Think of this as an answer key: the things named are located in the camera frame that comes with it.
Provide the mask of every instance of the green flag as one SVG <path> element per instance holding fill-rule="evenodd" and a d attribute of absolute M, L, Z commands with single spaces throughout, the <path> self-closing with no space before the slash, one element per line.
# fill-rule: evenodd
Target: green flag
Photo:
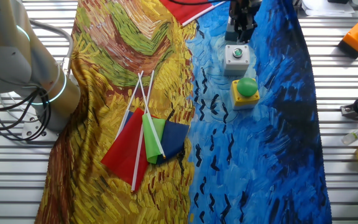
<path fill-rule="evenodd" d="M 158 156 L 162 154 L 161 139 L 165 120 L 158 118 L 152 119 L 148 113 L 144 114 L 142 119 L 147 161 L 151 164 L 156 164 Z"/>

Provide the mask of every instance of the red flag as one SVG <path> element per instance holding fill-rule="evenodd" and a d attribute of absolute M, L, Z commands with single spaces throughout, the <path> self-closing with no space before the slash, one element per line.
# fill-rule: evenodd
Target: red flag
<path fill-rule="evenodd" d="M 135 170 L 137 145 L 139 142 L 140 129 L 142 127 L 143 111 L 137 108 L 129 121 L 124 126 L 118 138 L 114 141 L 109 151 L 102 159 L 102 164 L 106 165 L 120 179 L 132 185 L 132 178 Z M 140 150 L 139 168 L 135 191 L 140 186 L 143 176 L 146 173 L 147 166 L 146 149 L 144 139 L 142 149 Z"/>
<path fill-rule="evenodd" d="M 194 2 L 190 0 L 177 0 L 182 2 Z M 169 0 L 160 0 L 160 2 L 172 13 L 173 16 L 179 21 L 181 25 L 187 25 L 189 22 L 195 20 L 197 17 L 202 15 L 203 11 L 213 9 L 212 4 L 202 4 L 196 6 L 187 6 L 177 3 L 173 3 Z"/>

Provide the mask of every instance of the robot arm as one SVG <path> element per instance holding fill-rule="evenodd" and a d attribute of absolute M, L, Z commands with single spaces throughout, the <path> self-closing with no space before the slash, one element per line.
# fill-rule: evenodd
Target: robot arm
<path fill-rule="evenodd" d="M 27 85 L 48 93 L 52 108 L 48 129 L 61 131 L 79 102 L 80 91 L 34 34 L 22 3 L 0 0 L 0 93 L 15 91 L 26 98 L 34 91 L 23 88 Z M 38 96 L 32 103 L 39 115 L 45 112 L 41 102 Z"/>

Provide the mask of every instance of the white paper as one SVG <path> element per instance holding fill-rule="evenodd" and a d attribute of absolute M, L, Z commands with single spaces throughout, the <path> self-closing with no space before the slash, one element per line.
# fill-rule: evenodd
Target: white paper
<path fill-rule="evenodd" d="M 302 8 L 308 16 L 351 17 L 354 13 L 349 3 L 330 3 L 328 0 L 302 0 L 302 3 Z"/>

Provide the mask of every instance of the metal table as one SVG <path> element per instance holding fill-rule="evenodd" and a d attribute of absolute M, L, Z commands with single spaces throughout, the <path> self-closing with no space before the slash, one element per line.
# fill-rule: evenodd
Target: metal table
<path fill-rule="evenodd" d="M 76 0 L 23 3 L 29 17 L 71 33 Z M 348 18 L 300 16 L 313 64 L 324 166 L 335 224 L 358 223 L 358 163 L 353 156 L 358 141 L 351 146 L 340 142 L 343 135 L 358 127 L 358 121 L 343 118 L 339 112 L 341 105 L 358 98 L 358 59 L 352 61 L 336 49 L 336 44 L 357 22 L 358 11 Z M 35 29 L 35 33 L 57 60 L 64 57 L 68 42 L 63 37 L 42 29 Z M 1 115 L 5 122 L 14 120 L 7 113 Z M 21 133 L 21 127 L 14 132 Z M 34 222 L 51 147 L 18 144 L 0 136 L 0 224 Z"/>

